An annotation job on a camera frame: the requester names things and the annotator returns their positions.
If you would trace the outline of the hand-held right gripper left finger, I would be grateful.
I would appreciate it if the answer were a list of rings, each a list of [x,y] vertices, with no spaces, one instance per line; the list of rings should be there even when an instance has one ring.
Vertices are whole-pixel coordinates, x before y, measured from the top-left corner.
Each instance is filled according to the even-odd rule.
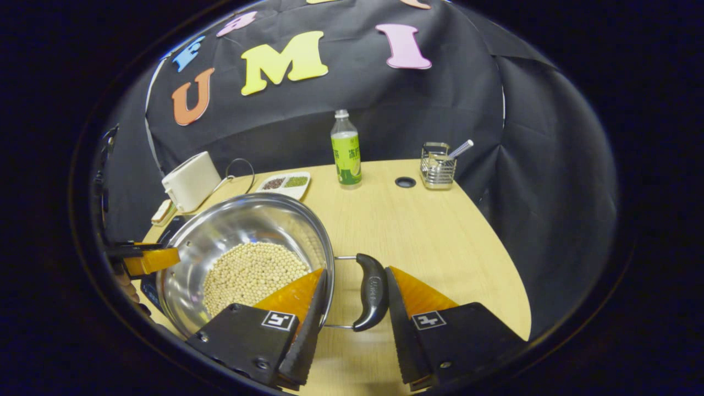
[[[270,388],[299,389],[314,360],[327,270],[269,296],[263,307],[231,304],[186,343],[219,365]]]

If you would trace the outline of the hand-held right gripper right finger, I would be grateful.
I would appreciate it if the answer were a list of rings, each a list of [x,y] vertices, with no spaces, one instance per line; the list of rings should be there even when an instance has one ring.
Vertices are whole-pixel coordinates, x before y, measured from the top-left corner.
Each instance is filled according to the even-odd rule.
[[[393,266],[386,273],[398,366],[412,391],[482,375],[525,346],[482,303],[457,304]]]

